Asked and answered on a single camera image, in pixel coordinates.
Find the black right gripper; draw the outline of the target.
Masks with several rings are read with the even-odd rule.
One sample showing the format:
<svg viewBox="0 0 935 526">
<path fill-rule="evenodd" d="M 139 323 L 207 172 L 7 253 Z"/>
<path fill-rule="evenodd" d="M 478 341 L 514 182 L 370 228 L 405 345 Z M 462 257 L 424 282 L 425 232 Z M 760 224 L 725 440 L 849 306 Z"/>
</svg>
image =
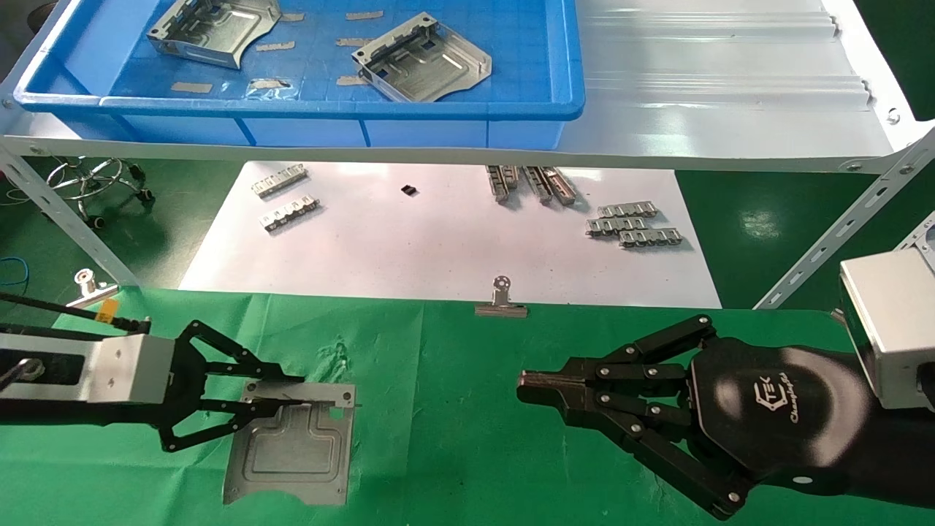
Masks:
<svg viewBox="0 0 935 526">
<path fill-rule="evenodd" d="M 768 348 L 718 338 L 695 316 L 622 344 L 604 357 L 568 357 L 557 372 L 524 370 L 524 403 L 551 406 L 565 425 L 601 432 L 715 519 L 746 503 L 752 482 L 800 490 L 846 490 L 850 449 L 874 409 L 858 360 L 808 346 Z M 742 476 L 720 475 L 662 432 L 684 412 L 621 394 L 675 394 L 690 363 L 690 400 L 705 445 Z M 561 389 L 591 387 L 591 389 Z"/>
</svg>

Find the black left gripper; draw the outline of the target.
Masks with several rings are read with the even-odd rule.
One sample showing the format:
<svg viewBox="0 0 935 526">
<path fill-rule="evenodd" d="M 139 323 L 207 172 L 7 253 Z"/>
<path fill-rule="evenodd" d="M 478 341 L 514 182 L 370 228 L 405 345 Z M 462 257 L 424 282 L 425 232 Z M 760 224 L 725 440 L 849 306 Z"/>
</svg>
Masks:
<svg viewBox="0 0 935 526">
<path fill-rule="evenodd" d="M 222 362 L 211 362 L 194 345 L 203 343 L 208 348 L 225 356 Z M 218 376 L 236 376 L 253 378 L 260 381 L 285 383 L 303 383 L 304 376 L 292 376 L 283 370 L 283 366 L 274 362 L 264 362 L 253 352 L 236 340 L 227 337 L 204 321 L 193 320 L 175 340 L 181 353 L 193 357 L 197 369 L 204 374 Z M 179 452 L 189 447 L 214 441 L 238 430 L 243 430 L 248 423 L 263 417 L 274 417 L 285 407 L 303 404 L 301 400 L 280 400 L 260 397 L 250 402 L 230 402 L 230 400 L 198 400 L 193 409 L 178 416 L 176 402 L 162 403 L 88 403 L 88 413 L 93 425 L 140 424 L 158 430 L 161 449 L 165 452 Z M 190 434 L 178 436 L 174 426 L 186 417 L 197 412 L 227 413 L 230 419 L 219 425 L 205 427 Z"/>
</svg>

